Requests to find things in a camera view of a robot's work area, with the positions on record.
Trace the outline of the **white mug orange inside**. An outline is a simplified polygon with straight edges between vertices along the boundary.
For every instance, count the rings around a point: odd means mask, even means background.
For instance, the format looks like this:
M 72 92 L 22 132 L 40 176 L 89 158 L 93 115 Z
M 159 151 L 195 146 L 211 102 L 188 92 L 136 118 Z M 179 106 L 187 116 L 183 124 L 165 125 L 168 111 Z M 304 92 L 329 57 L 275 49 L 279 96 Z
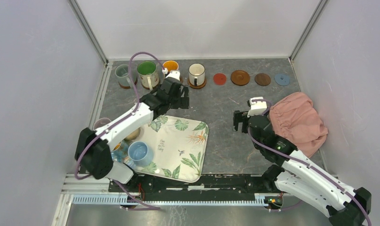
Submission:
M 174 60 L 165 61 L 162 65 L 169 73 L 174 70 L 179 70 L 179 64 Z

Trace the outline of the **white mug green inside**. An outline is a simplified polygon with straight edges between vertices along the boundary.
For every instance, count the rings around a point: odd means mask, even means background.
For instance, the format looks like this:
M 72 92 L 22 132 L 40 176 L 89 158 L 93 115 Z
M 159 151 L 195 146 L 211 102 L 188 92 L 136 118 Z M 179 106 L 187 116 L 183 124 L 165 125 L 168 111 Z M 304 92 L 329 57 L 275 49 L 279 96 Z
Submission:
M 137 66 L 137 73 L 140 76 L 141 83 L 150 89 L 152 89 L 152 87 L 156 86 L 160 82 L 159 74 L 156 70 L 156 64 L 154 62 L 141 62 Z

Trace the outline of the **cream enamel mug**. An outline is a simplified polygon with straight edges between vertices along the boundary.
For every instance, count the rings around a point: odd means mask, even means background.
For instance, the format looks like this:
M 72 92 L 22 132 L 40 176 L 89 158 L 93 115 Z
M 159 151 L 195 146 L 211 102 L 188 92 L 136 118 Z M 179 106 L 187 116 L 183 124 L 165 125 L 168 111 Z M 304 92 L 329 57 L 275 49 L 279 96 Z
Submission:
M 194 63 L 189 66 L 190 84 L 194 87 L 201 86 L 205 82 L 205 67 L 200 63 Z

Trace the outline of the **pink drawstring cloth bag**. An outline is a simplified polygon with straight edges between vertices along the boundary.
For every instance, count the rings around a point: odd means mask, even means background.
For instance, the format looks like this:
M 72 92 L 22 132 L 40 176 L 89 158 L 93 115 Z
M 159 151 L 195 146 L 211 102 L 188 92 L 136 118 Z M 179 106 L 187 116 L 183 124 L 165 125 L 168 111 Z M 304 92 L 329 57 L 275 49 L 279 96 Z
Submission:
M 275 134 L 292 142 L 308 158 L 327 139 L 328 129 L 303 92 L 292 93 L 273 105 L 269 119 Z

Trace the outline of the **red round coaster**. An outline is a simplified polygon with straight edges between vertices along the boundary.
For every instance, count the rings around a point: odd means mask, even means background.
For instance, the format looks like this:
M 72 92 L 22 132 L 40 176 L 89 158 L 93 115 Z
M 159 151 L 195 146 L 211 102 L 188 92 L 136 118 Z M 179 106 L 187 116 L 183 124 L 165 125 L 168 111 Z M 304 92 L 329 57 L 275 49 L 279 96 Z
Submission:
M 226 75 L 223 73 L 217 73 L 213 76 L 213 81 L 216 85 L 222 86 L 226 83 Z

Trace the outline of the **leaf patterned serving tray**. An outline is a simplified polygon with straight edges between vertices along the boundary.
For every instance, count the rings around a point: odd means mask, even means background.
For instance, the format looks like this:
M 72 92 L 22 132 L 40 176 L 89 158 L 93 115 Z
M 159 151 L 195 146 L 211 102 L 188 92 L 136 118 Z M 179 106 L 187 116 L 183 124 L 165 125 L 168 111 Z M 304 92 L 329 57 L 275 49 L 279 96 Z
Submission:
M 139 167 L 126 156 L 124 162 L 137 173 L 193 183 L 202 174 L 208 135 L 203 121 L 163 115 L 143 125 L 136 139 L 151 148 L 152 161 Z

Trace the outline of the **dark walnut coaster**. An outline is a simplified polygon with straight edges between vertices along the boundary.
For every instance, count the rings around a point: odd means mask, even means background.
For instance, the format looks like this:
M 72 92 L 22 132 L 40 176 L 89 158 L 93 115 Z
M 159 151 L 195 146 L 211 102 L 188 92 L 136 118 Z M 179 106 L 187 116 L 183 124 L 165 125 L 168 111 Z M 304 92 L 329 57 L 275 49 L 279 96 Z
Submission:
M 266 73 L 258 73 L 255 76 L 255 82 L 260 86 L 267 86 L 271 83 L 271 78 Z

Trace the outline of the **blue round coaster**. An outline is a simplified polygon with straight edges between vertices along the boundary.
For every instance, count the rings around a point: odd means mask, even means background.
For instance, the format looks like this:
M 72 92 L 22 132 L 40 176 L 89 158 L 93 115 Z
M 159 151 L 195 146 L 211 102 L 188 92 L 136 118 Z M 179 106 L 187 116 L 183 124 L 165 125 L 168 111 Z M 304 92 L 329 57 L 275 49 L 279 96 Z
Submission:
M 276 74 L 274 76 L 274 80 L 280 86 L 287 86 L 287 85 L 290 84 L 290 77 L 289 77 L 289 75 L 286 75 L 286 74 L 283 74 L 283 73 Z

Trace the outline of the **grey green ribbed mug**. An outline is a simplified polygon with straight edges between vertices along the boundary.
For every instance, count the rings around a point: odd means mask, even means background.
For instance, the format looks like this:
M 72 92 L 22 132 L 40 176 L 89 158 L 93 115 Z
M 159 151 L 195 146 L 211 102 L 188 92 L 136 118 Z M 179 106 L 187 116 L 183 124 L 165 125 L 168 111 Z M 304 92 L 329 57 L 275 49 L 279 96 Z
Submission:
M 130 89 L 137 84 L 137 77 L 132 73 L 129 75 L 129 66 L 120 65 L 115 70 L 118 84 L 123 89 Z

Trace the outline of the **light blue mug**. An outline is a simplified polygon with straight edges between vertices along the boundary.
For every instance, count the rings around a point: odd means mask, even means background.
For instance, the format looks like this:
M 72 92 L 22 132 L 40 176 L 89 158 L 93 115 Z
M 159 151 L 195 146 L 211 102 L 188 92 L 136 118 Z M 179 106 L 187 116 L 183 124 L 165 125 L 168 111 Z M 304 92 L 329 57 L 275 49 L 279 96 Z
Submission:
M 128 147 L 130 162 L 137 167 L 146 167 L 154 159 L 153 149 L 142 141 L 136 141 Z

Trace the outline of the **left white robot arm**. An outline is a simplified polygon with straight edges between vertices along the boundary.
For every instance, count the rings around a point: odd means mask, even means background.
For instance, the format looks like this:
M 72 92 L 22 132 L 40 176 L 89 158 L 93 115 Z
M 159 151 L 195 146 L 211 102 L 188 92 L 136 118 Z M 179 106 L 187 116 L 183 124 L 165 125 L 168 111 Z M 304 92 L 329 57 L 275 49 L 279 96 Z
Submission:
M 75 178 L 108 178 L 120 182 L 127 192 L 134 191 L 138 186 L 134 171 L 125 163 L 114 161 L 111 151 L 134 130 L 164 115 L 169 109 L 187 108 L 189 87 L 168 77 L 150 93 L 138 97 L 130 110 L 111 123 L 96 130 L 84 128 L 74 155 Z

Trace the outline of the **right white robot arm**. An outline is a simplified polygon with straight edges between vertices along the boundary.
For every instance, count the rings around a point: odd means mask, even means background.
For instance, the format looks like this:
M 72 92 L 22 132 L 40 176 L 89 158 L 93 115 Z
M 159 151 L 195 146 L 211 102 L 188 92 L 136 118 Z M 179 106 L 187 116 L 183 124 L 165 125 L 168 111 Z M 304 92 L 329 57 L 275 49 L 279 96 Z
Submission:
M 323 213 L 333 226 L 372 225 L 372 194 L 367 189 L 355 189 L 316 165 L 292 142 L 273 132 L 267 114 L 249 116 L 247 111 L 234 111 L 234 130 L 239 123 L 254 147 L 273 163 L 263 174 L 266 191 L 296 196 Z

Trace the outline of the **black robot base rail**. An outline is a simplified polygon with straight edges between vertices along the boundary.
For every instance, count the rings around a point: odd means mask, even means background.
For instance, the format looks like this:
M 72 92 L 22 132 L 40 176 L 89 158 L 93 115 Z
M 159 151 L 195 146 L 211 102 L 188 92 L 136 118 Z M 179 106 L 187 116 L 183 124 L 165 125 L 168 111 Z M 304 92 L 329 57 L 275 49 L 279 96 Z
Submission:
M 146 201 L 252 201 L 255 195 L 282 193 L 258 174 L 203 174 L 193 183 L 139 174 L 124 188 L 130 194 L 141 193 Z

